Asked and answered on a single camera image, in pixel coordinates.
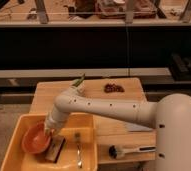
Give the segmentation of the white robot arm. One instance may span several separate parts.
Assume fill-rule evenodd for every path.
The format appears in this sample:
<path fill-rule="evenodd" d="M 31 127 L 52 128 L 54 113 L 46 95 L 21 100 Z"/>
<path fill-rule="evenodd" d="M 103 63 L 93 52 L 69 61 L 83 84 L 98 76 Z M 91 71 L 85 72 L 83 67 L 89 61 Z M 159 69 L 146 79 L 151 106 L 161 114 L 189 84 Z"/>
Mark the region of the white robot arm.
<path fill-rule="evenodd" d="M 172 94 L 158 102 L 86 98 L 75 87 L 55 99 L 45 131 L 60 131 L 72 112 L 135 123 L 156 130 L 155 171 L 191 171 L 191 97 Z"/>

